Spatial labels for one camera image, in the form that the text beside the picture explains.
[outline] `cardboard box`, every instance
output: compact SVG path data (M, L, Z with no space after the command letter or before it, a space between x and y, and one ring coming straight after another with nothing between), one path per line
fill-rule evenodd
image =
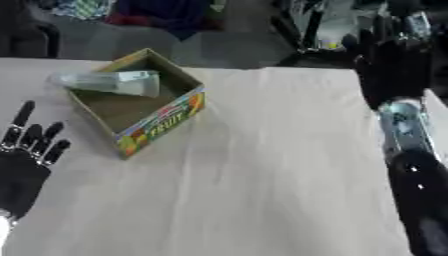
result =
M168 133L204 107L204 86L150 49L112 62L98 72L151 69L160 72L157 98L69 89L89 119L109 137L123 158Z

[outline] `beige tablecloth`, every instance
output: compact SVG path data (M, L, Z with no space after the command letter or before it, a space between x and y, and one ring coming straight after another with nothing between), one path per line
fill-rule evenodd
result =
M0 60L0 124L25 100L73 147L9 240L7 256L409 255L375 115L347 70L187 69L198 116L119 160L58 89L98 62ZM436 145L447 111L427 98Z

